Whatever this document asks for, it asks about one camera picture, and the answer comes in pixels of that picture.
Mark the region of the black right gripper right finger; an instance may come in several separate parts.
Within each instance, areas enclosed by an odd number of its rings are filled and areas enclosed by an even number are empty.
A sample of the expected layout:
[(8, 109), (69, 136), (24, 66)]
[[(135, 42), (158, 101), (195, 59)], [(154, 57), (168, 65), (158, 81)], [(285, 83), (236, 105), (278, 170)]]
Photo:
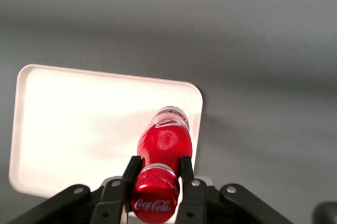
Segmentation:
[(194, 177), (191, 157), (181, 158), (183, 198), (175, 223), (291, 223), (239, 184), (217, 190)]

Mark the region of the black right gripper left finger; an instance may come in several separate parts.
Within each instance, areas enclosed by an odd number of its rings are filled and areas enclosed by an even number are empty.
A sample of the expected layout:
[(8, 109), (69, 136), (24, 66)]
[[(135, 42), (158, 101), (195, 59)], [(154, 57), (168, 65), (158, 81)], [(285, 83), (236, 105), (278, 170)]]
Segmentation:
[(128, 223), (128, 196), (141, 166), (133, 156), (121, 177), (105, 179), (95, 191), (72, 185), (10, 223)]

